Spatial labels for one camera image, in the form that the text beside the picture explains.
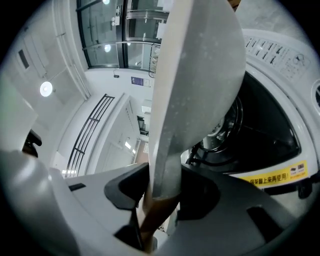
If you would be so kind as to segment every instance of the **sign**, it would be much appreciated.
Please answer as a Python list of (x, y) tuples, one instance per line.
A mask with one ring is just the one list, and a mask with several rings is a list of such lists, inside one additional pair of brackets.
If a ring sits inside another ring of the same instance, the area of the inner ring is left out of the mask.
[(122, 5), (117, 5), (115, 9), (115, 16), (120, 16), (121, 15), (121, 8)]
[(144, 86), (144, 79), (131, 76), (131, 84), (137, 85), (137, 86)]
[(280, 185), (308, 177), (307, 161), (300, 161), (284, 169), (252, 176), (238, 177), (256, 187)]

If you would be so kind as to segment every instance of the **washing machine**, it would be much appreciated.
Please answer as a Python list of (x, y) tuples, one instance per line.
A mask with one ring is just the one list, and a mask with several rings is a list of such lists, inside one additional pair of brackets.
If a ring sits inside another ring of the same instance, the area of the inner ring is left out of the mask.
[(318, 55), (278, 33), (244, 29), (243, 35), (246, 72), (238, 96), (189, 150), (187, 163), (264, 190), (310, 181), (320, 169)]

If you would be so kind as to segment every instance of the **glass window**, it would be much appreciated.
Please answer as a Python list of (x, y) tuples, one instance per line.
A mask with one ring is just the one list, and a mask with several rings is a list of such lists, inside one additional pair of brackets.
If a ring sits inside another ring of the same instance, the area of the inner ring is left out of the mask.
[(116, 26), (112, 26), (116, 5), (116, 0), (109, 0), (108, 4), (99, 2), (81, 11), (85, 47), (117, 40)]
[(127, 43), (128, 68), (148, 71), (154, 67), (160, 46), (148, 43)]
[(129, 38), (140, 38), (141, 40), (147, 41), (148, 39), (158, 40), (158, 26), (162, 20), (159, 19), (148, 19), (148, 18), (137, 18), (131, 19), (129, 22)]
[(132, 0), (131, 10), (158, 10), (162, 11), (161, 0)]
[(117, 45), (105, 44), (93, 46), (84, 50), (89, 58), (90, 66), (109, 65), (110, 67), (119, 66)]

